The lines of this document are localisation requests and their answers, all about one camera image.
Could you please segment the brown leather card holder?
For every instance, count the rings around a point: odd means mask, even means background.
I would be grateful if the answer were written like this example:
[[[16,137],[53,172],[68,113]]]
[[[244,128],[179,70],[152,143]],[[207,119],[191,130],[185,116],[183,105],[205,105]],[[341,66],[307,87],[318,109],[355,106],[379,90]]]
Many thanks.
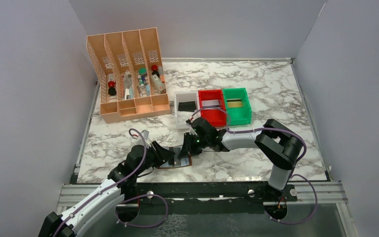
[[[181,167],[188,167],[192,166],[191,158],[185,157],[185,158],[178,158],[178,154],[181,151],[182,146],[174,146],[174,147],[164,147],[170,151],[173,151],[175,153],[174,158],[167,163],[164,163],[163,165],[159,166],[158,169],[174,169],[174,168],[181,168]]]

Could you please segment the white plastic bin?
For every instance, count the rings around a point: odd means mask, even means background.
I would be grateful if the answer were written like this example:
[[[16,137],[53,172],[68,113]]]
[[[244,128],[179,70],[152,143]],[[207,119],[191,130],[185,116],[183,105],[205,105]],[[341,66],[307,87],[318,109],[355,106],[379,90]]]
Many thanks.
[[[198,110],[200,108],[198,91],[179,91],[179,92],[174,93],[175,127],[178,130],[188,128],[186,121],[188,119],[190,119],[192,117],[192,114],[194,113],[194,112],[179,112],[179,111],[177,111],[177,107],[178,107],[179,102],[188,102],[188,101],[195,101],[197,104],[197,110]]]

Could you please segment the red plastic bin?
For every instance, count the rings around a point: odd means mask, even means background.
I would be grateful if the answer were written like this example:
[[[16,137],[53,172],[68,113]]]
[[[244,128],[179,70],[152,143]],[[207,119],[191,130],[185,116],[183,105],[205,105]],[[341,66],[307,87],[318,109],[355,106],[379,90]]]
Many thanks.
[[[224,96],[221,89],[215,90],[199,90],[198,98],[201,106],[201,101],[203,100],[219,100],[220,106],[215,108],[220,108],[226,110]],[[200,112],[201,116],[208,120],[215,127],[222,127],[226,125],[227,116],[224,112],[217,109],[204,109]]]

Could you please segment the green plastic bin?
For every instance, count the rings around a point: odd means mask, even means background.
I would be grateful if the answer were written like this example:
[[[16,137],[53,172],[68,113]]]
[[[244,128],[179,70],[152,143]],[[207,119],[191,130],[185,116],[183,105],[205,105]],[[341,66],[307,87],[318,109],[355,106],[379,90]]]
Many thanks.
[[[229,126],[250,124],[252,108],[246,88],[224,88],[222,91],[230,118]]]

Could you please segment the orange desk organizer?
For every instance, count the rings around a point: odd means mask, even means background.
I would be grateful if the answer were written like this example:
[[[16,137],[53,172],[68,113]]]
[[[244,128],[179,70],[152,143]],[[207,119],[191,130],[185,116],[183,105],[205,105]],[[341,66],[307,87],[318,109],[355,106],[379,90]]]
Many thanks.
[[[151,75],[165,84],[157,28],[91,35],[86,38],[100,85],[100,115],[106,123],[169,114],[167,92],[159,94]],[[108,82],[116,82],[116,95]]]

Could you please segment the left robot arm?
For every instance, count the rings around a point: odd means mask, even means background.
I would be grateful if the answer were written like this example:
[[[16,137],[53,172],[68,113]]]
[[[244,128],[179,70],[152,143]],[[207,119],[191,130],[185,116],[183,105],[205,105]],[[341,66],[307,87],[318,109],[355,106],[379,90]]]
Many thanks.
[[[78,237],[118,204],[138,203],[136,181],[149,168],[174,160],[176,148],[162,147],[156,141],[135,145],[91,194],[61,214],[51,212],[43,222],[40,237]]]

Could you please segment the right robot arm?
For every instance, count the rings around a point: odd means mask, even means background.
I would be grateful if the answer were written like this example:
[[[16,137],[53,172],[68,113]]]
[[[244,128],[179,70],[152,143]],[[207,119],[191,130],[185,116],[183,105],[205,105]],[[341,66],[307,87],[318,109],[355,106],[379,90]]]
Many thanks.
[[[258,148],[272,163],[265,187],[265,195],[272,201],[284,196],[284,188],[297,162],[306,153],[304,139],[275,119],[268,119],[263,127],[250,130],[217,129],[204,118],[189,119],[187,124],[191,130],[184,134],[179,159],[197,156],[205,148],[215,152]]]

